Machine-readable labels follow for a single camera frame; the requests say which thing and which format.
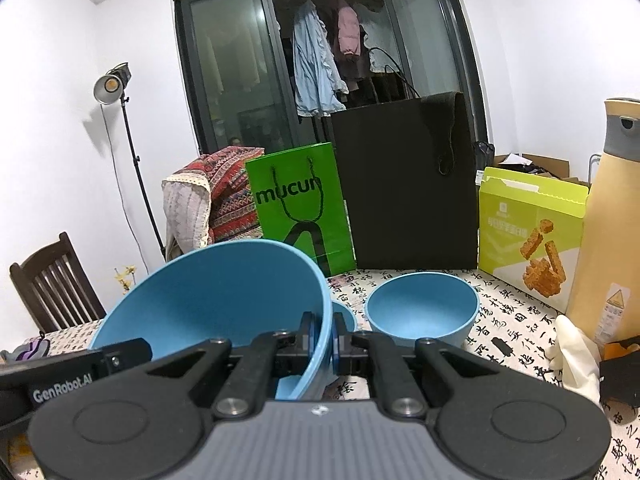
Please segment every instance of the lamp stand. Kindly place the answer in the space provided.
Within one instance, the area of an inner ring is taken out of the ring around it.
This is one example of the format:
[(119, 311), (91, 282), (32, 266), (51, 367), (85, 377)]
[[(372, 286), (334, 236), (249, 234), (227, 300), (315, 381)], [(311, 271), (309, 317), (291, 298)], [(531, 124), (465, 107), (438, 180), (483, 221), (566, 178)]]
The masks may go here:
[(164, 244), (162, 243), (162, 238), (160, 237), (160, 233), (158, 232), (158, 226), (156, 225), (154, 214), (151, 212), (149, 199), (146, 196), (145, 184), (142, 182), (142, 175), (140, 175), (140, 157), (136, 155), (136, 150), (133, 148), (133, 140), (131, 140), (131, 131), (129, 130), (129, 120), (127, 119), (127, 108), (126, 108), (127, 102), (129, 102), (129, 98), (128, 97), (125, 98), (124, 92), (123, 92), (122, 95), (120, 96), (120, 106), (122, 107), (122, 116), (124, 117), (124, 127), (127, 130), (127, 139), (129, 139), (129, 147), (131, 148), (131, 156), (133, 158), (133, 167), (136, 168), (136, 175), (138, 176), (140, 191), (142, 192), (142, 198), (145, 200), (146, 212), (149, 214), (151, 225), (154, 228), (154, 233), (156, 234), (156, 240), (158, 240), (158, 245), (160, 246), (160, 251), (162, 252), (162, 259), (164, 260)]

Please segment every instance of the gray bottle cap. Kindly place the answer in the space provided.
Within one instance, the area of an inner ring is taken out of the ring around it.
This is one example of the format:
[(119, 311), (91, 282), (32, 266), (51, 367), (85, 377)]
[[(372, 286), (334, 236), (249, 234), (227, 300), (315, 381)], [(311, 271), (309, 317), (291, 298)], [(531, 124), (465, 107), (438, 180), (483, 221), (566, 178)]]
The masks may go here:
[(607, 99), (607, 135), (604, 152), (640, 162), (640, 100)]

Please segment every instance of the green shopping bag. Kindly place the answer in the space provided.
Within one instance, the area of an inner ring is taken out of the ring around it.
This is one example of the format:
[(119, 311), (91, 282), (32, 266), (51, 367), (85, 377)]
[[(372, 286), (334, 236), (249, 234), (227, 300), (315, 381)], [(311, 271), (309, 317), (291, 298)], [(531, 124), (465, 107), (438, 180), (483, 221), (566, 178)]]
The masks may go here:
[(265, 238), (308, 254), (325, 276), (355, 269), (330, 143), (254, 158), (246, 172)]

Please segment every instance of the chair backrest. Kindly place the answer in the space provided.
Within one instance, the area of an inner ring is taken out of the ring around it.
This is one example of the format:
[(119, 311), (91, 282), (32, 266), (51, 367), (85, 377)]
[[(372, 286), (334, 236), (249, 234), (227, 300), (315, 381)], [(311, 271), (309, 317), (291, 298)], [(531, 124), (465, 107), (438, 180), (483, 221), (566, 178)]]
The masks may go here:
[(44, 332), (102, 319), (106, 313), (66, 233), (41, 248), (9, 274), (20, 297)]

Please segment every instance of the table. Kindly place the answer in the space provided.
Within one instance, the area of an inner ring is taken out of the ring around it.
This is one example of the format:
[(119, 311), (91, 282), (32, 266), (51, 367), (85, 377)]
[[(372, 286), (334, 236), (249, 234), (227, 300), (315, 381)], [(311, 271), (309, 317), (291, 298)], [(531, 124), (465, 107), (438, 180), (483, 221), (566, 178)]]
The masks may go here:
[[(374, 288), (408, 270), (354, 270), (328, 279), (334, 300), (350, 307), (358, 319), (358, 327), (368, 330), (364, 302)], [(544, 356), (556, 338), (554, 319), (558, 313), (517, 290), (511, 285), (480, 270), (450, 272), (465, 280), (478, 292), (480, 312), (463, 348), (485, 359), (532, 375), (557, 386), (562, 379), (549, 369)], [(49, 335), (51, 353), (72, 352), (87, 347), (100, 325), (93, 322), (61, 330)], [(362, 399), (369, 396), (366, 380), (341, 377), (324, 392), (325, 399)], [(596, 480), (640, 478), (640, 420), (638, 410), (617, 402), (604, 404), (611, 424), (612, 440), (607, 455), (595, 476)], [(15, 471), (19, 479), (42, 478), (42, 472), (31, 458)]]

